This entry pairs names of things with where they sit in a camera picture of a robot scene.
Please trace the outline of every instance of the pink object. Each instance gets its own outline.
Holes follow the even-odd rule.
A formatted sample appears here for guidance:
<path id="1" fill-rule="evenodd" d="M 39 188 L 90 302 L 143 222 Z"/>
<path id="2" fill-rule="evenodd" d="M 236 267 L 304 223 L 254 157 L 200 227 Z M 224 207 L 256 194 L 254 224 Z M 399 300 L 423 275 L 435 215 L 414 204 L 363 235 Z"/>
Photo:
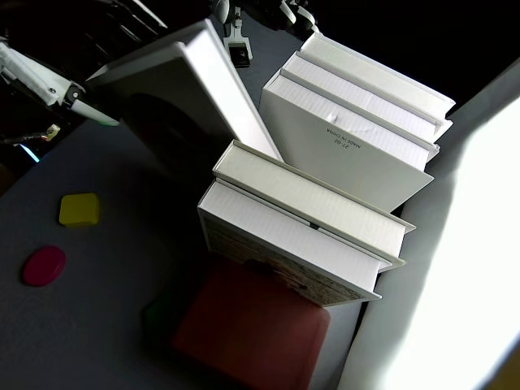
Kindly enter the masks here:
<path id="1" fill-rule="evenodd" d="M 23 279 L 34 287 L 53 282 L 65 267 L 65 253 L 55 246 L 45 246 L 34 253 L 25 263 Z"/>

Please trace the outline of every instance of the dark red object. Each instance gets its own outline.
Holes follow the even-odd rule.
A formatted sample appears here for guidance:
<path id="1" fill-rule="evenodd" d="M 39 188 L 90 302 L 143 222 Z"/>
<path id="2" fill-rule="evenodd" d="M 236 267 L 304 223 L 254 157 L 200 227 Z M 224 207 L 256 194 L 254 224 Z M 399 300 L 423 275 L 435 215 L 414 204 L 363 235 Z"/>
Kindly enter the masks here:
<path id="1" fill-rule="evenodd" d="M 45 246 L 25 263 L 23 279 L 30 286 L 41 287 L 54 281 L 65 267 L 65 253 L 55 246 Z"/>
<path id="2" fill-rule="evenodd" d="M 171 344 L 254 389 L 307 389 L 328 312 L 268 275 L 223 263 Z"/>

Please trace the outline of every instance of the yellow block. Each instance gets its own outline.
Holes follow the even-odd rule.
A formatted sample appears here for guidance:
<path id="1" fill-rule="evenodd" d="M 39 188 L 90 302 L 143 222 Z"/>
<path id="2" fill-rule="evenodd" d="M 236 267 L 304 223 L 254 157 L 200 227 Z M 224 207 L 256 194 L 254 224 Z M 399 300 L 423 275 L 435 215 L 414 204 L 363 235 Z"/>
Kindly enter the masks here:
<path id="1" fill-rule="evenodd" d="M 99 221 L 99 198 L 95 193 L 77 193 L 62 197 L 59 222 L 63 226 L 95 225 Z"/>

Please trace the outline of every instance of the white book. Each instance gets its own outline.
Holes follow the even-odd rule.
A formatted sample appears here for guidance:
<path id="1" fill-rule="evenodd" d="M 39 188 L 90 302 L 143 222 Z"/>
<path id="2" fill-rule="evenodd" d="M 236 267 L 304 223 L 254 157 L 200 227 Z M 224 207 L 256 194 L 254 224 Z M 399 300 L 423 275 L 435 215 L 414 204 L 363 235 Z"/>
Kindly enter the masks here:
<path id="1" fill-rule="evenodd" d="M 301 47 L 301 57 L 435 124 L 435 142 L 452 125 L 445 119 L 455 102 L 321 33 Z"/>
<path id="2" fill-rule="evenodd" d="M 326 97 L 295 83 L 281 74 L 269 85 L 268 90 L 298 105 L 302 110 L 318 116 L 344 132 L 372 144 L 405 163 L 424 171 L 430 151 L 397 135 L 360 114 L 336 104 Z"/>
<path id="3" fill-rule="evenodd" d="M 394 210 L 433 180 L 381 148 L 387 142 L 393 151 L 412 150 L 424 163 L 427 150 L 372 125 L 366 134 L 346 131 L 342 114 L 323 109 L 329 101 L 309 92 L 279 73 L 262 90 L 260 114 L 287 164 L 384 211 Z"/>
<path id="4" fill-rule="evenodd" d="M 89 78 L 88 85 L 119 99 L 136 93 L 160 98 L 225 145 L 236 138 L 280 158 L 209 20 L 105 65 Z"/>
<path id="5" fill-rule="evenodd" d="M 381 271 L 405 264 L 398 258 L 407 232 L 415 226 L 343 193 L 305 172 L 233 141 L 214 175 L 295 215 L 313 228 L 343 238 L 348 245 L 382 261 Z"/>
<path id="6" fill-rule="evenodd" d="M 280 75 L 429 149 L 431 157 L 438 152 L 431 143 L 436 130 L 433 123 L 299 57 L 297 52 L 282 66 Z"/>
<path id="7" fill-rule="evenodd" d="M 210 250 L 321 305 L 380 299 L 379 261 L 220 183 L 198 205 Z"/>

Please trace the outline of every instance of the table surface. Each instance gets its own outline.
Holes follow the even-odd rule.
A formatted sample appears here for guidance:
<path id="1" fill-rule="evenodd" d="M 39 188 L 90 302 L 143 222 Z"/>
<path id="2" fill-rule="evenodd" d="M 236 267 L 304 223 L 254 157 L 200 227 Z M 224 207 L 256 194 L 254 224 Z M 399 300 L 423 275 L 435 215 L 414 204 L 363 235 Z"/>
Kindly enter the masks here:
<path id="1" fill-rule="evenodd" d="M 277 42 L 241 71 L 258 104 L 259 87 L 301 44 L 244 17 L 255 46 Z M 261 58 L 262 50 L 254 51 Z M 95 227 L 58 224 L 68 193 L 95 192 Z M 202 375 L 159 362 L 142 348 L 140 314 L 203 243 L 202 193 L 180 183 L 124 125 L 87 121 L 0 198 L 0 384 L 2 388 L 214 388 Z M 67 254 L 44 288 L 20 281 L 43 245 Z M 329 308 L 331 326 L 311 388 L 336 388 L 359 304 Z"/>

